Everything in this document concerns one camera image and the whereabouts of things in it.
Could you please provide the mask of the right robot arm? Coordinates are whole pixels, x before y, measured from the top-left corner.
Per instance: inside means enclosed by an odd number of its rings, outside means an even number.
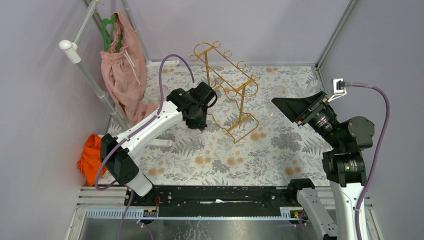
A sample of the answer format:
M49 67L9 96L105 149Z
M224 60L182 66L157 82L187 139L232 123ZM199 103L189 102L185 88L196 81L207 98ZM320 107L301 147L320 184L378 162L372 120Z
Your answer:
M373 146L375 125L363 116L339 122L323 91L304 98L275 97L271 102L292 123L308 124L331 146L322 154L322 167L330 183L336 221L309 178L290 181L287 201L303 208L319 240L357 240L356 230L366 230L366 218L360 212L368 180L362 151Z

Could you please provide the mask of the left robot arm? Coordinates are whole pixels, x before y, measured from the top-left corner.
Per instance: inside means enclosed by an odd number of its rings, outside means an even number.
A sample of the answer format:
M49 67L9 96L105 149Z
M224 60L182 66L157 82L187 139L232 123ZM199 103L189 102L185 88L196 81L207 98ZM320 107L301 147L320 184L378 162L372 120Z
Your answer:
M185 122L189 129L203 131L207 127L207 111L217 99L216 92L205 82L189 90L171 91L162 106L135 126L115 137L107 133L101 138L101 167L106 168L119 185L131 189L142 205L152 204L155 200L153 184L134 159L156 137L180 122Z

